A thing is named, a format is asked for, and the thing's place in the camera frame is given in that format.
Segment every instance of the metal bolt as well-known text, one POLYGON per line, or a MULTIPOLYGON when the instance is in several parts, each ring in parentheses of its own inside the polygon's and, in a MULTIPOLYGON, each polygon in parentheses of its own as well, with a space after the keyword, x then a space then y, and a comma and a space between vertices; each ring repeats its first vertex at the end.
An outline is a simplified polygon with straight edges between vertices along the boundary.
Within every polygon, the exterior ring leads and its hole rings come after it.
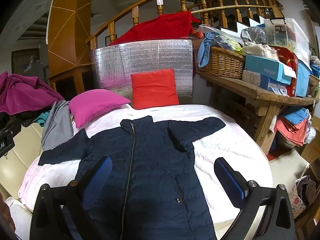
POLYGON ((279 188, 282 190, 285 190, 285 185, 284 184, 279 184, 279 188))
POLYGON ((74 180, 70 181, 69 185, 70 185, 71 187, 74 187, 74 186, 77 186, 78 183, 79 183, 79 182, 78 182, 76 179, 74 179, 74 180))
POLYGON ((256 186, 257 186, 257 183, 256 183, 254 180, 250 180, 250 181, 249 181, 249 185, 250 185, 251 187, 256 187, 256 186))
POLYGON ((48 184, 44 184, 41 186, 41 190, 46 190, 48 188, 48 184))

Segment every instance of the orange-red cushion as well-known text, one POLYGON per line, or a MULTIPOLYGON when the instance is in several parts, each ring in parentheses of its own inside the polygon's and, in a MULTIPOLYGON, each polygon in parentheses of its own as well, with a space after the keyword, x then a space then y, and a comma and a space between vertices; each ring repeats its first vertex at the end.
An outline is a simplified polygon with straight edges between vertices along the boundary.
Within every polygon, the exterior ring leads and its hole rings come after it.
POLYGON ((179 104, 173 69, 131 75, 134 109, 179 104))

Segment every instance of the human hand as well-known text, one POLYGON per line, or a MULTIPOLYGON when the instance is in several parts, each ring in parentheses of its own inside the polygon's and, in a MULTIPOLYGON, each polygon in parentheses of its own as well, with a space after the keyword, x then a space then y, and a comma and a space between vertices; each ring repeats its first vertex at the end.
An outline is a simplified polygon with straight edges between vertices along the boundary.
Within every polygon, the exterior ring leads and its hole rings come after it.
POLYGON ((11 230, 14 232, 16 230, 16 227, 11 217, 10 209, 8 205, 4 202, 1 193, 0 193, 0 214, 2 215, 2 217, 4 218, 8 226, 11 228, 11 230))

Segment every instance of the wicker basket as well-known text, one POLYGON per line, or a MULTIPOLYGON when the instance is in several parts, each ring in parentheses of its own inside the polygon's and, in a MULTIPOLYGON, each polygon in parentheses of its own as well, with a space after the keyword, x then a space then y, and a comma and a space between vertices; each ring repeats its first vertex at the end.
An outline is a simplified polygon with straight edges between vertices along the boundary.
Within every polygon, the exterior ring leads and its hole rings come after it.
POLYGON ((241 79, 244 67, 244 56, 233 51, 211 46, 209 62, 205 67, 199 68, 198 72, 206 72, 220 77, 241 79))
POLYGON ((309 85, 312 86, 312 87, 317 87, 319 85, 319 79, 316 78, 314 75, 311 75, 310 74, 310 77, 309 77, 309 85))

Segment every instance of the wooden table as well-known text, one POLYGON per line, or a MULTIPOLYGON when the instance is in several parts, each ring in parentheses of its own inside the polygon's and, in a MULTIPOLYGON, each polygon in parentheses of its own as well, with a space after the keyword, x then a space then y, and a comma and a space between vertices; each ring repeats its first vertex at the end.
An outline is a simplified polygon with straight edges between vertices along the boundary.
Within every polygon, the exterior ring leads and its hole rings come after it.
POLYGON ((256 109, 256 114, 261 116, 261 119, 253 139, 266 154, 268 154, 274 138, 273 133, 268 133, 269 127, 273 116, 279 114, 281 106, 308 106, 314 105, 319 101, 318 98, 279 96, 273 92, 239 79, 218 77, 208 73, 198 74, 202 79, 207 81, 207 86, 217 84, 220 87, 228 89, 244 98, 251 99, 259 104, 260 107, 256 109))

